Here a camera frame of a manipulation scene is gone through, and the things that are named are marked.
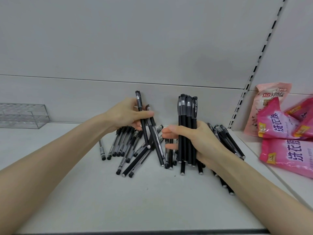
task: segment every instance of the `left hand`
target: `left hand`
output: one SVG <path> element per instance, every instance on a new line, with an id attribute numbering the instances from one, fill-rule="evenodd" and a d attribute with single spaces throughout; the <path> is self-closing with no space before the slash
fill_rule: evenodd
<path id="1" fill-rule="evenodd" d="M 110 131 L 113 132 L 122 126 L 130 125 L 135 129 L 142 130 L 140 119 L 154 116 L 153 111 L 138 111 L 136 98 L 125 98 L 107 112 L 103 113 L 111 123 Z"/>

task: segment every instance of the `white wall panel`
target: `white wall panel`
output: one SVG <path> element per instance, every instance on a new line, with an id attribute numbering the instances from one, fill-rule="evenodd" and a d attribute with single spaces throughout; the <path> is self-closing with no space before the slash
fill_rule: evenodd
<path id="1" fill-rule="evenodd" d="M 249 114 L 252 108 L 253 99 L 256 96 L 257 91 L 248 91 L 245 98 L 240 106 L 236 119 L 232 125 L 233 131 L 244 130 L 247 124 Z M 281 110 L 287 110 L 288 108 L 294 106 L 295 104 L 301 102 L 302 100 L 313 97 L 313 95 L 308 94 L 288 94 L 284 102 L 281 104 Z"/>
<path id="2" fill-rule="evenodd" d="M 251 90 L 260 83 L 292 83 L 291 93 L 313 93 L 313 1 L 287 0 Z"/>
<path id="3" fill-rule="evenodd" d="M 0 74 L 244 88 L 283 0 L 0 0 Z"/>
<path id="4" fill-rule="evenodd" d="M 0 102 L 45 104 L 52 121 L 83 122 L 140 90 L 158 124 L 177 123 L 177 99 L 198 97 L 198 119 L 228 125 L 242 90 L 209 87 L 0 76 Z"/>

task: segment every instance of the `right hand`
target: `right hand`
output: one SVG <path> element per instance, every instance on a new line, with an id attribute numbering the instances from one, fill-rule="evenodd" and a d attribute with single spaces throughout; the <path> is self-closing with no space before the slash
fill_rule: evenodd
<path id="1" fill-rule="evenodd" d="M 214 168 L 221 154 L 228 153 L 227 149 L 216 138 L 210 128 L 203 121 L 197 121 L 197 129 L 190 129 L 184 126 L 169 125 L 162 129 L 163 138 L 178 138 L 178 135 L 185 136 L 191 140 L 196 148 L 197 159 L 207 165 L 210 169 Z M 166 144 L 166 148 L 178 150 L 178 144 Z"/>

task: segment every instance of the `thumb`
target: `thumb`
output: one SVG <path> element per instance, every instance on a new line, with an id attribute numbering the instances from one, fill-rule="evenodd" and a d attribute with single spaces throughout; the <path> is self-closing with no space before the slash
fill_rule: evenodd
<path id="1" fill-rule="evenodd" d="M 193 140 L 196 135 L 195 129 L 187 128 L 185 126 L 169 125 L 168 129 L 172 131 L 173 133 L 185 136 L 186 138 L 189 138 L 190 140 Z"/>
<path id="2" fill-rule="evenodd" d="M 143 110 L 143 111 L 133 111 L 134 113 L 134 121 L 139 120 L 139 119 L 147 119 L 152 116 L 154 116 L 153 111 L 148 111 L 148 110 Z"/>

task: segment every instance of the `pink packaging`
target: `pink packaging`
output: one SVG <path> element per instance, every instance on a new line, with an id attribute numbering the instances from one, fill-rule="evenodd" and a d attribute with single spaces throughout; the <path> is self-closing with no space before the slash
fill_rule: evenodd
<path id="1" fill-rule="evenodd" d="M 313 178 L 313 142 L 263 139 L 260 160 Z"/>
<path id="2" fill-rule="evenodd" d="M 244 133 L 251 136 L 258 136 L 258 123 L 257 115 L 260 110 L 267 105 L 267 103 L 274 97 L 278 97 L 280 103 L 286 98 L 291 90 L 291 83 L 266 83 L 256 85 L 259 90 L 258 94 L 253 100 L 252 109 L 249 115 L 247 125 L 245 127 Z"/>
<path id="3" fill-rule="evenodd" d="M 305 119 L 298 125 L 293 136 L 313 138 L 313 108 L 307 112 Z"/>
<path id="4" fill-rule="evenodd" d="M 258 135 L 262 138 L 299 139 L 293 136 L 298 125 L 298 120 L 280 110 L 278 97 L 258 114 Z"/>
<path id="5" fill-rule="evenodd" d="M 298 105 L 287 110 L 286 113 L 300 122 L 304 120 L 310 108 L 313 107 L 313 97 L 306 99 Z"/>

